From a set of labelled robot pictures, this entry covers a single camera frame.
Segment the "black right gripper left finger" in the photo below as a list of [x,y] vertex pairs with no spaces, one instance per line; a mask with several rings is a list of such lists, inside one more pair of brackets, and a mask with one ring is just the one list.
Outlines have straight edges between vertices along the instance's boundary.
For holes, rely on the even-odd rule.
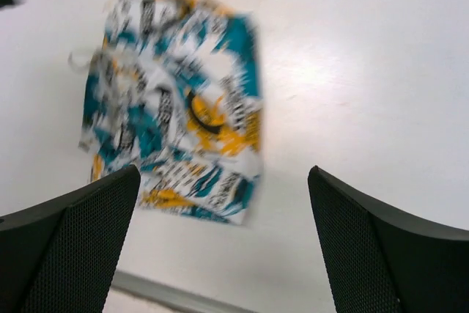
[[136,205],[134,165],[1,217],[2,312],[101,312]]

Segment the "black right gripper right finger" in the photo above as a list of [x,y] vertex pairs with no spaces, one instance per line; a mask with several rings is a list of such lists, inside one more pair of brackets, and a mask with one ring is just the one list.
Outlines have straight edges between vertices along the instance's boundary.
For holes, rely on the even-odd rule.
[[337,312],[468,311],[468,231],[406,213],[318,166],[308,186]]

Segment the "white yellow teal printed shorts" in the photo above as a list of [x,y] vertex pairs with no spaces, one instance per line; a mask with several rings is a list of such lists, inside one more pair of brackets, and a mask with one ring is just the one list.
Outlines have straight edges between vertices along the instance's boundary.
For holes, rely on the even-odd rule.
[[241,225],[262,174],[256,29],[216,0],[115,0],[86,70],[89,179],[134,165],[137,204]]

